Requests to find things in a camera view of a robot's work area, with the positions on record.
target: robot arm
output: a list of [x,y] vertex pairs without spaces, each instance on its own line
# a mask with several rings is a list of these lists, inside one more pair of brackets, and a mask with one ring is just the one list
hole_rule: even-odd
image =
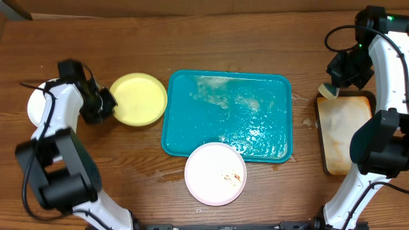
[[[87,123],[98,123],[112,113],[116,105],[108,90],[99,90],[93,77],[86,80],[82,64],[67,60],[58,64],[60,78],[46,88],[56,98],[53,116],[30,170],[29,184],[41,206],[57,208],[61,213],[83,218],[97,229],[133,230],[132,214],[118,206],[102,189],[96,165],[79,142],[75,130],[79,113]],[[46,99],[42,120],[31,141],[16,148],[16,157],[26,168],[33,146],[45,128],[52,98]],[[45,167],[59,161],[65,168],[47,172]]]
[[[355,24],[359,25],[362,20],[366,20],[368,26],[379,29],[382,28],[382,22],[391,24],[394,17],[402,19],[398,24],[406,23],[409,25],[409,20],[405,17],[388,16],[384,9],[382,13],[382,9],[370,6],[357,15]],[[388,31],[385,35],[401,49],[401,52],[409,55],[408,27],[390,26],[390,28],[404,29],[404,31]],[[371,75],[368,68],[371,63],[368,62],[372,61],[376,76],[377,104],[374,117],[360,128],[351,140],[350,155],[353,163],[336,195],[323,209],[325,229],[355,229],[359,215],[382,185],[377,185],[365,194],[367,188],[374,182],[389,182],[401,171],[408,170],[406,150],[409,144],[406,136],[394,137],[394,132],[399,127],[404,134],[408,128],[405,91],[407,79],[405,79],[404,66],[386,39],[380,35],[376,35],[374,38],[372,36],[373,39],[369,40],[370,43],[368,44],[369,38],[368,34],[357,30],[357,41],[363,44],[366,42],[367,47],[365,45],[355,46],[353,51],[348,54],[349,57],[352,57],[350,60],[353,60],[354,56],[360,56],[359,61],[365,60],[366,63],[360,64],[365,66],[368,74],[362,75],[361,78],[352,79],[351,77],[356,75],[352,75],[354,73],[350,72],[343,76],[343,80],[340,80],[339,75],[336,77],[332,75],[333,83],[345,83],[349,80],[347,84],[355,84],[358,88],[363,88],[369,80],[367,76]],[[362,58],[362,52],[367,52],[370,59]],[[329,74],[333,73],[331,70],[336,69],[336,66],[331,64],[328,66]]]

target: water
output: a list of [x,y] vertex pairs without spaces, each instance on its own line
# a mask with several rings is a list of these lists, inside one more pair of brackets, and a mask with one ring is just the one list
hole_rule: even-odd
[[204,143],[223,142],[250,161],[287,154],[291,116],[282,82],[182,75],[173,92],[178,103],[169,111],[169,149],[191,153]]

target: teal tray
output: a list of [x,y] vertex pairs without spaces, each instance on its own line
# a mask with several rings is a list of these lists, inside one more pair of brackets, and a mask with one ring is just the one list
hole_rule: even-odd
[[162,147],[188,157],[223,142],[247,162],[283,163],[293,152],[291,84],[281,75],[179,70],[167,90]]

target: sponge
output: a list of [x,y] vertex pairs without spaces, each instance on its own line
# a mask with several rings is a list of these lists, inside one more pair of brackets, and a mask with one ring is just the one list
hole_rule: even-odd
[[328,100],[333,100],[338,97],[339,88],[330,83],[323,83],[318,87],[318,91]]

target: yellow plate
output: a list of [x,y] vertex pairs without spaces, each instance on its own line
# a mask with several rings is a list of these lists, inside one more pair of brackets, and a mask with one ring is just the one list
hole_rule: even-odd
[[118,103],[114,117],[126,125],[149,125],[165,112],[165,87],[146,73],[126,74],[112,84],[110,91]]

